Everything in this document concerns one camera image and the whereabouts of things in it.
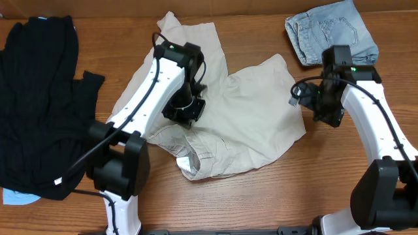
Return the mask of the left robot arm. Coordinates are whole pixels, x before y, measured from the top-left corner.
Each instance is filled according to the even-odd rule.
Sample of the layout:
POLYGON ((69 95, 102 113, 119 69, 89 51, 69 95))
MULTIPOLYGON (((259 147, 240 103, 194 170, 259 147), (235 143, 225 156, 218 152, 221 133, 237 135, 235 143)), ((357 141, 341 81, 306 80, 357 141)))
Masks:
POLYGON ((93 195, 103 198, 108 226, 104 234, 141 234, 138 194, 150 174, 147 137, 159 116, 190 127, 204 110, 195 81, 205 67, 200 46, 164 40, 153 44, 151 68, 131 100, 108 123, 95 121, 88 131, 88 151, 64 174, 66 187, 79 167, 94 182, 93 195))

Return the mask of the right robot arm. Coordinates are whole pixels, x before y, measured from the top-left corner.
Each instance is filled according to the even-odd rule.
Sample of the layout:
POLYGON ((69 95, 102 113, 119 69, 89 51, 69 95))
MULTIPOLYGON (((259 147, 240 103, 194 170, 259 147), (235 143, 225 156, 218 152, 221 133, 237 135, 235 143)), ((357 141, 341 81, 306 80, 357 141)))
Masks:
POLYGON ((348 208, 318 216, 307 227, 280 227, 278 234, 386 234, 417 227, 417 149, 391 112, 381 77, 372 65, 354 65, 349 46, 331 46, 322 58, 321 83, 296 82, 289 103, 306 107, 314 121, 331 127, 349 114, 368 168, 348 208))

